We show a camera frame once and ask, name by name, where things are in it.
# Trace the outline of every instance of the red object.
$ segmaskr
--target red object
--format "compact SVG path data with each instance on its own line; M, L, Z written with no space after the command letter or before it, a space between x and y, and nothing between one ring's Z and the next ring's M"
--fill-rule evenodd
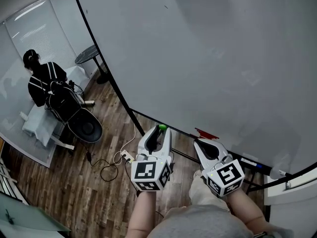
M195 128L195 129L198 131L200 138L219 139L218 137L216 137L216 136L214 136L214 135L211 135L211 134L209 134L209 133L207 133L207 132L205 132L205 131L203 131L203 130L201 130L201 129L198 129L198 128Z

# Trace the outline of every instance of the wooden floor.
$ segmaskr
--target wooden floor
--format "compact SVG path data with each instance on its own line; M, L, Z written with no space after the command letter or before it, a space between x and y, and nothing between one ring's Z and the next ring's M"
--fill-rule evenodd
M85 90L85 99L95 100L93 114L103 126L103 135L99 142L86 144L92 153L92 163L102 158L112 163L114 154L134 135L134 125L119 101L110 83L98 85L95 75ZM137 115L144 130L155 123ZM124 237L131 216L135 190L132 187L124 164L118 166L118 176L114 181L105 182L100 171L105 165L100 161L91 167L86 160L86 149L66 129L62 137L66 143L75 145L74 155L70 156L64 148L57 147L51 168L25 157L15 149L6 147L2 158L11 176L18 180L18 188L31 205L38 206L49 215L71 229L71 237L76 238L116 238ZM125 149L133 156L141 135ZM192 157L196 157L191 138L177 133L175 148ZM188 206L188 191L193 174L199 165L177 154L174 156L174 173L163 192L157 193L157 211L165 215L170 208ZM116 175L116 169L104 170L104 179ZM262 176L256 176L255 182L263 183ZM251 198L263 208L263 192L250 193ZM157 214L157 223L161 217Z

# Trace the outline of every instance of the black round table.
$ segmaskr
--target black round table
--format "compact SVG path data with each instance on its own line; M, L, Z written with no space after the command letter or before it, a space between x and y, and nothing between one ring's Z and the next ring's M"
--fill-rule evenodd
M89 61L90 59L93 59L98 66L98 69L100 71L100 76L97 78L98 84L104 84L108 81L107 73L104 72L103 69L101 69L96 56L99 55L98 50L95 45L90 46L89 48L85 49L82 53L78 55L78 57L75 60L75 64L81 64L83 62Z

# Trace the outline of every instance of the person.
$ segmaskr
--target person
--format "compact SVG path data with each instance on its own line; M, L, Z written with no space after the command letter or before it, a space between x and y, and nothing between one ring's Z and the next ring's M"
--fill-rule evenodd
M66 82L67 76L55 62L40 64L39 59L40 56L35 50L28 50L23 56L24 67L33 73L28 84L29 93L36 106L41 107L51 90L52 80Z
M127 238L291 238L293 232L268 223L259 207L241 189L227 195L227 204L212 194L196 171L189 190L192 205L169 210L154 227L156 192L141 192L129 222Z

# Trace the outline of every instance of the black frame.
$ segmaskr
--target black frame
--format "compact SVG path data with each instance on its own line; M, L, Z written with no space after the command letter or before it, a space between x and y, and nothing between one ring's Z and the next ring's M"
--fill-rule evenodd
M133 123L135 124L135 126L136 126L136 128L138 129L138 131L140 132L140 134L141 134L142 136L145 135L144 130L142 129L142 127L141 127L139 121L137 120L136 116L134 115L134 112L135 112L135 113L138 113L138 114L140 114L140 115L142 115L142 116L144 116L144 117L146 117L146 118L148 118L148 119L151 119L151 120L153 120L153 121L156 121L156 122L158 122L158 123L163 123L163 124L165 124L164 122L160 122L160 121L158 121L158 120L156 120L156 119L154 119L154 118L152 118L152 117L149 117L149 116L147 116L147 115L145 115L145 114L143 114L143 113L141 113L141 112L138 112L138 111L136 111L136 110L133 110L133 109L131 109L131 108L128 106L127 102L125 101L125 99L124 99L124 97L123 97L123 95L122 95L122 93L121 93L121 91L120 91L118 85L116 84L116 81L114 80L114 77L113 77L113 75L112 75L112 73L111 73L111 71L110 71L110 69L109 69L109 67L108 67L108 65L107 65L107 63L106 63L106 61L105 61L105 59L104 59L104 57L103 57L101 51L100 51L100 49L99 49L99 46L98 46L98 44L97 44L97 42L96 42L96 39L95 39L95 37L94 37L94 35L93 35L91 29L90 29L90 26L89 26L89 24L88 24L88 21L87 21L87 19L86 19L85 13L84 13L84 11L83 11L83 8L81 7L81 4L80 4L79 0L76 0L76 2L77 2L77 5L78 5L78 7L79 7L80 13L81 13L81 15L82 15L82 17L83 17L83 19L84 19L84 21L85 21L85 24L86 24L86 27L87 27L87 29L88 29L88 32L89 32L89 34L90 34L90 36L91 36L91 38L92 38L92 40L93 40L93 42L94 42L94 44L95 44L95 46L96 46L98 52L99 52L99 55L100 55L100 57L101 57L101 59L102 59L104 65L105 65L106 69L108 70L109 82L110 82L110 84L112 85L112 87L113 87L114 91L116 92L116 94L117 94L119 100L122 102L122 104L123 104L125 110L127 111L127 113L129 114L129 116L131 117ZM178 129L176 129L176 128L173 128L173 127L171 127L171 126L169 126L169 127L172 128L172 129L174 129L174 130L176 130L176 131L178 131L178 132L180 132L180 133L182 133L182 134L184 134L184 135L187 135L187 136L189 136L189 137L191 137L191 138L197 138L197 137L195 137L195 136L193 136L193 135L187 134L187 133L185 133L185 132L183 132L183 131L180 131L180 130L178 130ZM173 149L173 148L172 148L171 151L174 152L174 153L177 153L177 154L179 154L179 155L181 155L181 156L183 156L183 157L185 157L185 158L187 158L187 159L189 159L189 160L191 160L191 161L194 161L194 162L196 162L196 163L200 163L197 159L195 159L195 158L193 158L193 157L191 157L191 156L188 156L188 155L186 155L186 154L184 154L184 153L182 153L182 152L180 152L180 151L178 151L178 150L176 150L176 149ZM253 160L250 160L250 159L246 158L246 157L242 157L242 156L240 156L240 155L238 155L238 154L236 154L236 153L233 153L233 152L230 152L230 151L228 151L228 152L229 152L230 154L232 154L232 156L233 156L234 159L238 159L238 160L239 160L239 163L240 163L241 166L246 167L246 168L248 168L248 169L251 169L252 171L259 172L259 173L261 173L261 174L264 174L264 175L269 176L270 171L271 171L271 169L272 169L271 167L266 166L266 165L263 165L263 164L261 164L261 163L257 163L257 162L255 162L255 161L253 161ZM253 162L253 163L259 164L259 165L261 166L261 168L260 168L260 167L257 167L257 166L253 166L253 165L247 164L247 163L245 163L245 162L242 162L242 161L241 161L241 158L244 158L244 159L249 160L249 161L251 161L251 162ZM287 181L289 181L289 180L292 180L292 179L294 179L294 178L297 178L297 177L299 177L299 176L302 176L302 175L306 174L307 172L309 172L309 171L311 171L311 170L313 170L313 169L315 169L315 168L317 168L317 162L314 163L314 164L312 164L312 165L310 165L309 167L307 167L307 168L305 168L305 169L303 169L303 170L301 170L301 171L299 171L299 172L293 174L293 175L286 173L286 174L285 174L285 177L280 178L280 179L275 180L275 181L272 181L272 182L269 182L269 183L264 184L264 185L259 185L259 184L253 183L253 181L248 181L248 180L244 180L244 182L250 185L249 188L248 188L248 192L251 192L251 191L256 191L256 190L260 190L260 189L265 189L265 188L269 188L269 187L272 187L272 186L275 186L275 185L278 185L278 184L287 182Z

